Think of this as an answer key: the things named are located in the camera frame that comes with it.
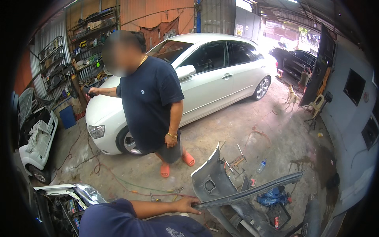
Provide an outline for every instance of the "cargo net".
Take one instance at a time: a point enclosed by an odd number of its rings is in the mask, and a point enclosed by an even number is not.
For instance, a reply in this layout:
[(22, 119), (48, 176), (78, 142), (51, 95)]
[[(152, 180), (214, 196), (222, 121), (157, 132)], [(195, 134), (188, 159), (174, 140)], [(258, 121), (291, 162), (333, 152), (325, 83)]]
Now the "cargo net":
[(161, 22), (156, 27), (139, 27), (146, 39), (146, 51), (179, 32), (179, 17), (170, 22)]

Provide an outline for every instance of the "hand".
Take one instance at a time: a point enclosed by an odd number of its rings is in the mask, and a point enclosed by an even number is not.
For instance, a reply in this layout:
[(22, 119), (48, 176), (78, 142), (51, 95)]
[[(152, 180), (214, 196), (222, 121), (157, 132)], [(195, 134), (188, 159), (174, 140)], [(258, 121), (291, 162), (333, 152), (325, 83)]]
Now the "hand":
[[(90, 94), (90, 93), (93, 93), (97, 96), (97, 95), (99, 95), (99, 89), (97, 87), (91, 87), (88, 91), (88, 94)], [(86, 94), (86, 97), (87, 97), (87, 99), (90, 100), (91, 97), (88, 94)]]
[(183, 197), (182, 199), (173, 202), (174, 210), (181, 213), (193, 213), (200, 215), (201, 212), (192, 208), (191, 204), (201, 204), (200, 200), (192, 197)]
[(168, 149), (168, 148), (173, 147), (176, 144), (178, 144), (178, 139), (173, 138), (172, 136), (166, 134), (166, 136), (164, 137), (164, 142), (166, 143), (167, 149)]

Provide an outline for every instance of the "door handle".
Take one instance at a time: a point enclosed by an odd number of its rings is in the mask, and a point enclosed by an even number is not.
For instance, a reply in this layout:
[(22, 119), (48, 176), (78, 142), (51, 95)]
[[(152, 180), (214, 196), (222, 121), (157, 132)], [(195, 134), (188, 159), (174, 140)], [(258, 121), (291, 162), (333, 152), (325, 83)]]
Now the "door handle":
[(222, 79), (229, 80), (229, 77), (232, 77), (232, 76), (233, 76), (233, 74), (229, 74), (227, 76), (223, 76)]

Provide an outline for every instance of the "white and tan dog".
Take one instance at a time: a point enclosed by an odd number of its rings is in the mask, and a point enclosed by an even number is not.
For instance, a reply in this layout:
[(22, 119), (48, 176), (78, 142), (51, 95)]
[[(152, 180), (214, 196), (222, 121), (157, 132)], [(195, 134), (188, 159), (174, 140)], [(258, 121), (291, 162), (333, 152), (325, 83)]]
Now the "white and tan dog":
[(292, 110), (293, 111), (293, 107), (295, 106), (296, 102), (299, 100), (299, 97), (297, 95), (295, 95), (295, 92), (293, 91), (293, 88), (291, 85), (288, 86), (288, 97), (287, 97), (287, 101), (286, 101), (286, 104), (288, 104), (288, 106), (285, 108), (285, 110), (288, 109), (288, 107), (291, 105), (291, 103), (293, 103), (292, 105)]

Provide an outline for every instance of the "water bottle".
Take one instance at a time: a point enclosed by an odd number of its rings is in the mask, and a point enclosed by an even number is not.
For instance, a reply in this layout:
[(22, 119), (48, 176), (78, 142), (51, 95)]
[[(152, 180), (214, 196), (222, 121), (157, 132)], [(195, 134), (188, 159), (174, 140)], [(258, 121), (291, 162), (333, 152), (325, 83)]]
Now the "water bottle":
[(261, 162), (261, 164), (259, 165), (259, 167), (257, 169), (258, 173), (262, 172), (262, 170), (264, 169), (264, 167), (266, 165), (266, 161), (267, 161), (267, 159), (265, 159), (264, 161)]

